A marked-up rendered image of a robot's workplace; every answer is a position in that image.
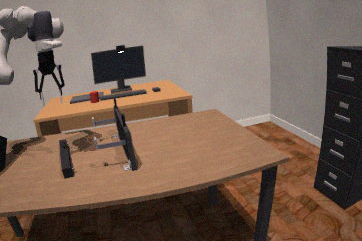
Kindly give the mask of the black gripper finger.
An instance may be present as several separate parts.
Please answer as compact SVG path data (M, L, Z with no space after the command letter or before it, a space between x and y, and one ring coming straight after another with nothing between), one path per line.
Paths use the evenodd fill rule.
M64 84L64 80L63 80L63 76L62 76L62 72L61 72L61 65L56 65L56 68L57 68L58 71L59 71L59 75L60 75L60 79L61 79L61 83L62 83L61 85L60 85L60 83L58 82L58 79L57 79L57 77L55 76L54 72L52 71L51 67L49 67L48 69L49 69L50 73L52 74L52 76L53 76L56 84L57 84L58 87L59 87L60 100L61 100L61 103L63 103L63 102L62 102L62 96L61 96L61 95L62 95L62 87L65 86L65 84Z
M46 68L43 68L41 83L40 83L40 89L38 89L38 84L37 84L37 81L38 81L37 74L38 74L39 70L38 69L33 70L33 73L34 73L34 76L35 76L35 92L39 92L40 99L42 100L43 107L45 107L45 104L44 104L44 98L43 98L43 94L42 94L42 86L43 86L43 81L44 81L45 70L46 70Z

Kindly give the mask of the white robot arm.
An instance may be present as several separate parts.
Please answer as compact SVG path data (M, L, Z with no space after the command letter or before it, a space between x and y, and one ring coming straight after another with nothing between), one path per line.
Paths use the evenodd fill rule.
M5 28L0 29L0 85L10 85L14 79L14 71L7 62L13 37L22 38L28 33L28 38L35 42L36 52L39 53L62 46L62 42L53 39L62 35L63 22L59 18L52 18L49 11L37 12L26 6L21 6L16 11L3 9L0 11L0 25Z

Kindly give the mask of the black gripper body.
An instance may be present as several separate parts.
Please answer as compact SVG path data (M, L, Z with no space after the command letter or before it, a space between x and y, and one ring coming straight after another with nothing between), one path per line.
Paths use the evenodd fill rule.
M54 63L54 54L53 50L37 53L38 54L38 70L42 73L43 68L46 68L45 75L50 75L49 67L51 67L52 71L54 71L56 64Z

